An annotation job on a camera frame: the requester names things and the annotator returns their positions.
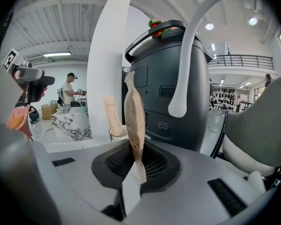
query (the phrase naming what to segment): white curved arm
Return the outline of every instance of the white curved arm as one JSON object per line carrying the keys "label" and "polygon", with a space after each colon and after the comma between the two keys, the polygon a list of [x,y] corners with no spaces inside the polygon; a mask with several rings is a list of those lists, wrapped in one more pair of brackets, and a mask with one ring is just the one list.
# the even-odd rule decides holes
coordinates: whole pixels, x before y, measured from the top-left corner
{"label": "white curved arm", "polygon": [[186,95],[191,64],[192,43],[198,26],[203,20],[205,14],[213,5],[215,5],[219,1],[221,0],[203,0],[190,19],[184,32],[181,46],[177,87],[168,108],[169,114],[173,117],[182,118],[186,114]]}

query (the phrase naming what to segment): kraft paper bag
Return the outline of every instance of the kraft paper bag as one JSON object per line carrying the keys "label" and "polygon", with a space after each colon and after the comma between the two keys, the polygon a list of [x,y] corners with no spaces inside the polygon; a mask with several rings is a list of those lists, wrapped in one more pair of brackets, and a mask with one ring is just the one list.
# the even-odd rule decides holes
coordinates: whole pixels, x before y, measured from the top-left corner
{"label": "kraft paper bag", "polygon": [[51,115],[56,113],[58,103],[44,104],[41,106],[43,120],[51,120]]}
{"label": "kraft paper bag", "polygon": [[128,92],[124,101],[124,114],[126,129],[136,163],[138,180],[140,183],[147,181],[146,170],[141,161],[145,142],[145,113],[141,96],[134,86],[134,71],[127,74],[125,83]]}
{"label": "kraft paper bag", "polygon": [[116,137],[125,136],[126,133],[122,129],[122,123],[118,118],[118,110],[114,96],[104,96],[103,102],[105,105],[109,127],[111,128],[111,134]]}

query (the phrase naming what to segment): white t-shirt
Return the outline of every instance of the white t-shirt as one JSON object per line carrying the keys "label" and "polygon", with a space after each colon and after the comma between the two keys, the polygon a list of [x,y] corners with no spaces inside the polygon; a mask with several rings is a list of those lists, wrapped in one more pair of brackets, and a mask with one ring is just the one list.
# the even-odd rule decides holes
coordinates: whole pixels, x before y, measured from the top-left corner
{"label": "white t-shirt", "polygon": [[74,101],[74,95],[67,95],[65,93],[66,91],[74,92],[74,90],[72,88],[72,85],[67,83],[67,82],[65,82],[62,85],[62,93],[63,93],[63,97],[64,97],[64,103],[67,104],[67,105],[70,105],[71,102]]}

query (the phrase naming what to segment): white cushion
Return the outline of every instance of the white cushion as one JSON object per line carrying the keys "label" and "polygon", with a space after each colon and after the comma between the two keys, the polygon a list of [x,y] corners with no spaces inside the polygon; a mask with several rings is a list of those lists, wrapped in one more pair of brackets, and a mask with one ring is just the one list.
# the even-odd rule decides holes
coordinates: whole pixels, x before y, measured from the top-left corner
{"label": "white cushion", "polygon": [[245,173],[258,171],[263,177],[266,177],[275,171],[274,167],[262,164],[243,152],[227,136],[223,139],[222,148],[225,158]]}

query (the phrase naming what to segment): pink cloth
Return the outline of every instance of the pink cloth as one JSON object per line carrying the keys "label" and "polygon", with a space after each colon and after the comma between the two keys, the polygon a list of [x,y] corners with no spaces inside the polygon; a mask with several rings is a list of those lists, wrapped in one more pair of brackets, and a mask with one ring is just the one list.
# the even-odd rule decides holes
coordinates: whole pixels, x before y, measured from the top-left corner
{"label": "pink cloth", "polygon": [[19,116],[22,116],[24,115],[24,119],[23,119],[23,122],[21,123],[20,126],[18,126],[16,128],[16,130],[19,130],[21,132],[23,132],[27,137],[28,139],[31,138],[32,134],[30,132],[30,129],[29,129],[29,124],[28,124],[28,119],[29,119],[29,108],[30,106],[27,106],[27,107],[21,107],[21,108],[14,108],[12,113],[10,114],[9,116],[9,119],[7,121],[7,125],[9,125],[9,120],[11,118],[16,118],[16,117],[19,117]]}

